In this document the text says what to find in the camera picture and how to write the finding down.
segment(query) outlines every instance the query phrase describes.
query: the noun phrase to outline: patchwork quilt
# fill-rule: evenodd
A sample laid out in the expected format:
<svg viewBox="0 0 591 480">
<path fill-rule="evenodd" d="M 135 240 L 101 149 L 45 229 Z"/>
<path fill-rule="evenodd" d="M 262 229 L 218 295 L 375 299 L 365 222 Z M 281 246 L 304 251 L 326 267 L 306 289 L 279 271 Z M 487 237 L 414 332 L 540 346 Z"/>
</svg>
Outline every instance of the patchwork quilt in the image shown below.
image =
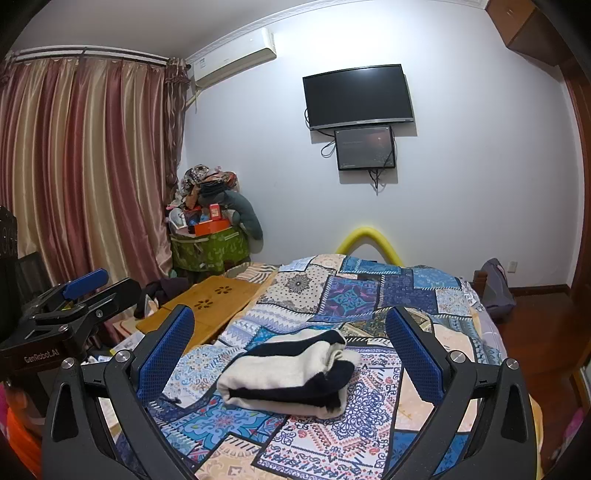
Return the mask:
<svg viewBox="0 0 591 480">
<path fill-rule="evenodd" d="M 149 412 L 200 480 L 377 480 L 409 447 L 433 406 L 421 401 L 385 334 L 388 309 L 402 305 L 426 332 L 472 361 L 501 363 L 481 341 L 482 308 L 469 283 L 435 268 L 400 268 L 344 255 L 283 265 L 255 304 L 214 345 L 181 359 Z M 345 412 L 319 420 L 224 405 L 216 378 L 241 352 L 304 328 L 340 329 L 361 363 Z M 476 418 L 472 400 L 437 473 L 453 466 Z M 124 462 L 142 473 L 126 440 Z"/>
</svg>

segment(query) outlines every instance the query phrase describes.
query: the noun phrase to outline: yellow foam tube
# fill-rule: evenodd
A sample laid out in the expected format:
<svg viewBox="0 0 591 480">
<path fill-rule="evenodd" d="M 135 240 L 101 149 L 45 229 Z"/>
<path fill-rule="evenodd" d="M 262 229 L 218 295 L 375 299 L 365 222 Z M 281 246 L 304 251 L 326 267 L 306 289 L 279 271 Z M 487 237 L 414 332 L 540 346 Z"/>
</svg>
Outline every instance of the yellow foam tube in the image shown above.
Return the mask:
<svg viewBox="0 0 591 480">
<path fill-rule="evenodd" d="M 336 253 L 348 255 L 353 244 L 360 238 L 363 238 L 364 236 L 371 238 L 371 240 L 378 244 L 378 246 L 382 249 L 382 252 L 384 253 L 386 259 L 392 265 L 396 265 L 397 267 L 404 266 L 402 260 L 400 260 L 400 257 L 396 253 L 396 250 L 392 247 L 392 245 L 390 245 L 390 242 L 386 240 L 386 237 L 384 237 L 375 228 L 371 228 L 368 226 L 363 226 L 353 230 L 349 234 L 349 236 L 345 238 L 343 243 L 340 244 L 340 246 L 336 250 Z"/>
</svg>

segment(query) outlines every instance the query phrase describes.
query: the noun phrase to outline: silver bolt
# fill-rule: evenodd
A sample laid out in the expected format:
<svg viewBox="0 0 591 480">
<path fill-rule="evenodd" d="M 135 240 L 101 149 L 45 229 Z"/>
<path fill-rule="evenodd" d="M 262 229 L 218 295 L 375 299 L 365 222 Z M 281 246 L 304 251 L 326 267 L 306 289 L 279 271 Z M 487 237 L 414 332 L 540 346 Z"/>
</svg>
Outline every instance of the silver bolt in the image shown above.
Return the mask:
<svg viewBox="0 0 591 480">
<path fill-rule="evenodd" d="M 129 360 L 131 356 L 131 352 L 129 350 L 121 350 L 115 354 L 115 360 L 117 360 L 120 364 Z"/>
<path fill-rule="evenodd" d="M 519 368 L 519 362 L 514 358 L 507 359 L 507 366 L 512 370 L 517 370 Z"/>
<path fill-rule="evenodd" d="M 74 360 L 71 356 L 69 356 L 61 363 L 61 367 L 65 368 L 65 369 L 72 368 L 75 363 L 76 363 L 76 360 Z"/>
<path fill-rule="evenodd" d="M 462 352 L 458 350 L 454 350 L 453 352 L 451 352 L 449 354 L 449 357 L 452 359 L 452 362 L 455 362 L 457 364 L 462 364 L 466 361 L 466 355 L 464 355 Z"/>
</svg>

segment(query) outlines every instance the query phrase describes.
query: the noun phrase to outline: blue gripper pad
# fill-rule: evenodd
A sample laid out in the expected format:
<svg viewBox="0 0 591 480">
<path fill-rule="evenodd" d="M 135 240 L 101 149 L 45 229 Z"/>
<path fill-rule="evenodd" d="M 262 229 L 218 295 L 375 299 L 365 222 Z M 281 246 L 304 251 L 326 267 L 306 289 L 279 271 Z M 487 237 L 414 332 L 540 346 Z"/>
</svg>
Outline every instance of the blue gripper pad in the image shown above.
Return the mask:
<svg viewBox="0 0 591 480">
<path fill-rule="evenodd" d="M 138 375 L 137 397 L 144 406 L 156 400 L 164 390 L 193 336 L 194 326 L 193 311 L 185 307 L 142 365 Z"/>
<path fill-rule="evenodd" d="M 81 296 L 90 293 L 103 285 L 107 285 L 109 281 L 109 274 L 104 268 L 99 268 L 90 272 L 84 277 L 72 280 L 66 288 L 64 288 L 63 296 L 66 300 L 79 299 Z"/>
<path fill-rule="evenodd" d="M 388 311 L 386 334 L 421 399 L 439 405 L 444 394 L 441 370 L 397 309 Z"/>
</svg>

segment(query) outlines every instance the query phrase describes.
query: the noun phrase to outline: striped sweater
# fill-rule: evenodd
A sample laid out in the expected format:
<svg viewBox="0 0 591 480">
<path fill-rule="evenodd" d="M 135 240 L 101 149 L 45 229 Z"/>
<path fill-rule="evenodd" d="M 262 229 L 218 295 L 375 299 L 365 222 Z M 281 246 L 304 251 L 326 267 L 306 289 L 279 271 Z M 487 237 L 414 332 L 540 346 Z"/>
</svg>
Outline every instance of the striped sweater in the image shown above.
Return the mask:
<svg viewBox="0 0 591 480">
<path fill-rule="evenodd" d="M 226 404 L 331 419 L 347 402 L 359 354 L 338 330 L 278 335 L 237 357 L 217 379 Z"/>
</svg>

